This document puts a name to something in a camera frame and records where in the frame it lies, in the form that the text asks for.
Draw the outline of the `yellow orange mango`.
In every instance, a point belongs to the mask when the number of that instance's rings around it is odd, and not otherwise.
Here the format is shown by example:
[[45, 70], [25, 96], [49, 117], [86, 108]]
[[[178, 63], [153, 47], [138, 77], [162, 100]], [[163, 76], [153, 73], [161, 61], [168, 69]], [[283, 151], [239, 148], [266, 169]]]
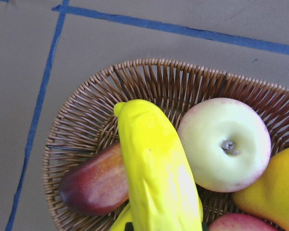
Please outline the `yellow orange mango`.
[[289, 148], [274, 155], [262, 176], [232, 200], [242, 211], [289, 231]]

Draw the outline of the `dark red fruit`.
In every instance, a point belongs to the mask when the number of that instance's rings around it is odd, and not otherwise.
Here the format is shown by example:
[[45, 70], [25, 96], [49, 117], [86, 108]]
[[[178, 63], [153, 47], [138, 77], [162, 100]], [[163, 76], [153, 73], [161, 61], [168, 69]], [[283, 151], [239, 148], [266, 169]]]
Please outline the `dark red fruit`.
[[59, 194], [70, 210], [87, 216], [106, 215], [126, 202], [128, 183], [120, 143], [68, 171]]

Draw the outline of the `pink white peach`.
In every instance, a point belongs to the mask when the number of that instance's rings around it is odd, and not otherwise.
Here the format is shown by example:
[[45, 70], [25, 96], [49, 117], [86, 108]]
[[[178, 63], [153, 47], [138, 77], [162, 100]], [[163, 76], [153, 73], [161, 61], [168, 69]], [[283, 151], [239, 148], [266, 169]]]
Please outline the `pink white peach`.
[[259, 218], [239, 213], [218, 217], [209, 225], [210, 231], [276, 231], [272, 225]]
[[264, 173], [271, 155], [265, 123], [235, 99], [213, 98], [193, 106], [178, 134], [196, 184], [215, 192], [249, 187]]

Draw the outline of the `brown wicker basket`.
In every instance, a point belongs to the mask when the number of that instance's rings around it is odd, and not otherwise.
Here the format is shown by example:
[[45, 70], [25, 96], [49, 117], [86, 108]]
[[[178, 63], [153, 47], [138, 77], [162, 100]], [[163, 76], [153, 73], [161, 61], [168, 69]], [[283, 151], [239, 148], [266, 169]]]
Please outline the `brown wicker basket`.
[[107, 231], [122, 208], [105, 216], [72, 212], [59, 195], [63, 175], [118, 139], [113, 106], [145, 99], [158, 105], [175, 127], [193, 105], [226, 97], [252, 107], [264, 120], [272, 154], [289, 148], [289, 89], [222, 70], [165, 58], [125, 61], [82, 83], [62, 105], [43, 154], [43, 185], [49, 212], [60, 231]]

